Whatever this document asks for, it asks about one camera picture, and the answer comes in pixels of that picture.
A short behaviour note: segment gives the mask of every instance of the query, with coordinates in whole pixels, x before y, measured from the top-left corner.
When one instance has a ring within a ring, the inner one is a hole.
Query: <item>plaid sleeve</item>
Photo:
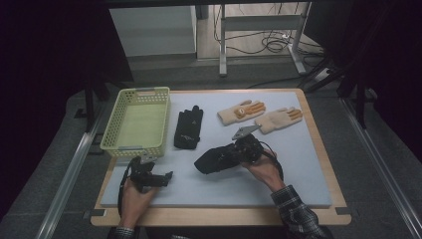
[[[302,203],[291,185],[274,192],[271,197],[291,232],[300,238],[326,237],[318,225],[317,215]]]
[[[132,239],[134,230],[125,227],[117,227],[113,239]]]

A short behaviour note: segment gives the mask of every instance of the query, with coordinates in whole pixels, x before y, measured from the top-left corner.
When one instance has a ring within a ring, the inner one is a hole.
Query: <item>beige glove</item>
[[[287,127],[302,120],[302,111],[295,108],[282,108],[255,119],[255,124],[260,125],[262,133],[269,133],[275,129]]]
[[[261,115],[265,111],[264,103],[255,101],[252,103],[251,100],[241,102],[233,107],[230,107],[226,110],[218,112],[223,125],[229,125],[233,122],[240,122],[255,118]]]

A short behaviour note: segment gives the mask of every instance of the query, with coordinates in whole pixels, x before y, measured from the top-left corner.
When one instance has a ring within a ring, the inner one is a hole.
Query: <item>basket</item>
[[[126,89],[117,100],[100,145],[113,157],[161,157],[165,152],[170,90],[166,87]]]

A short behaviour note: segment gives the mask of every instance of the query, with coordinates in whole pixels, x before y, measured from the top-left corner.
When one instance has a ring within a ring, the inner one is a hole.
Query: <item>white mat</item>
[[[218,93],[171,94],[171,115],[168,125],[165,155],[158,159],[152,170],[163,175],[173,171],[167,187],[157,193],[155,206],[270,206],[274,205],[267,186],[242,166],[204,175],[194,162],[210,148],[227,145],[241,126],[254,124],[253,119],[223,126],[217,112],[243,100],[261,101],[267,112],[283,107],[300,109],[295,93]],[[197,105],[204,111],[200,137],[194,150],[173,146],[178,113],[192,110]],[[331,198],[317,159],[305,119],[287,128],[263,135],[256,130],[253,135],[266,142],[278,154],[283,167],[285,183],[292,184],[304,203],[309,206],[330,206]],[[116,207],[118,186],[130,158],[119,158],[105,189],[101,205]]]

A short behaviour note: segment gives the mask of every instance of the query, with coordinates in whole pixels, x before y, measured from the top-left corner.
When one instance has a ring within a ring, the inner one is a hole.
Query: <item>white wall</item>
[[[109,11],[127,57],[196,52],[194,6]]]

